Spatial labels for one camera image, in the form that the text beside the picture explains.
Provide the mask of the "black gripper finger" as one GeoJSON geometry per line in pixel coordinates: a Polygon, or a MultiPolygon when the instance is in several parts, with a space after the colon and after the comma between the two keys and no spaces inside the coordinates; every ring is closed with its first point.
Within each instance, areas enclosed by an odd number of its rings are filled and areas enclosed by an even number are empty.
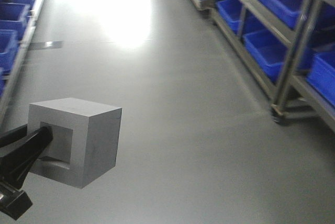
{"type": "Polygon", "coordinates": [[[20,126],[1,134],[1,147],[17,141],[24,143],[1,157],[1,181],[15,189],[20,189],[31,167],[40,154],[53,140],[52,129],[41,127],[28,134],[27,126],[20,126]]]}
{"type": "MultiPolygon", "coordinates": [[[[23,139],[27,134],[27,125],[1,133],[1,150],[23,139]]],[[[17,189],[1,172],[1,212],[18,220],[30,207],[32,201],[24,190],[17,189]]]]}

